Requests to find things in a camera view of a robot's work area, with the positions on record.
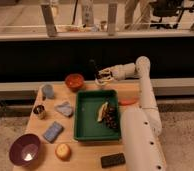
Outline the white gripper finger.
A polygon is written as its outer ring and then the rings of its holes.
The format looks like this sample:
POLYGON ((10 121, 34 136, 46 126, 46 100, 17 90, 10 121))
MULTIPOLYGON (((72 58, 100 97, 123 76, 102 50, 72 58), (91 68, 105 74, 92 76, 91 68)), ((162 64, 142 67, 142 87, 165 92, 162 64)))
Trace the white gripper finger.
POLYGON ((102 77, 102 78, 97 79, 97 80, 100 83, 105 83, 105 82, 112 82, 114 80, 114 78, 113 77, 102 77))
POLYGON ((110 75, 111 74, 110 68, 105 68, 105 69, 100 70, 99 74, 100 75, 110 75))

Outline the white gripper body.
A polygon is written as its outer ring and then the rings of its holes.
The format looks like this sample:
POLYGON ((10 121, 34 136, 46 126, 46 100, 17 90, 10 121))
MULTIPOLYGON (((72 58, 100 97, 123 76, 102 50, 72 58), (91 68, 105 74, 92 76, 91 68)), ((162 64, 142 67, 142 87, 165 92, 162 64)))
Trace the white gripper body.
POLYGON ((136 66, 134 63, 115 65, 110 70, 115 80, 125 80, 135 75, 136 66))

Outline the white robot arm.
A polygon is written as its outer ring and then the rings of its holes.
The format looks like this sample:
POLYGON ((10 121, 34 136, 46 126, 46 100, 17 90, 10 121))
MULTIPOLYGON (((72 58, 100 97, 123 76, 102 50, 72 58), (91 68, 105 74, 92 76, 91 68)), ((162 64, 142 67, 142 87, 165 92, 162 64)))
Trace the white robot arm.
POLYGON ((127 107, 120 117, 126 171, 166 171, 158 142, 162 123, 150 80, 150 60, 140 56, 135 63, 115 65, 96 72, 95 83, 104 87, 111 81, 139 79, 139 105, 127 107))

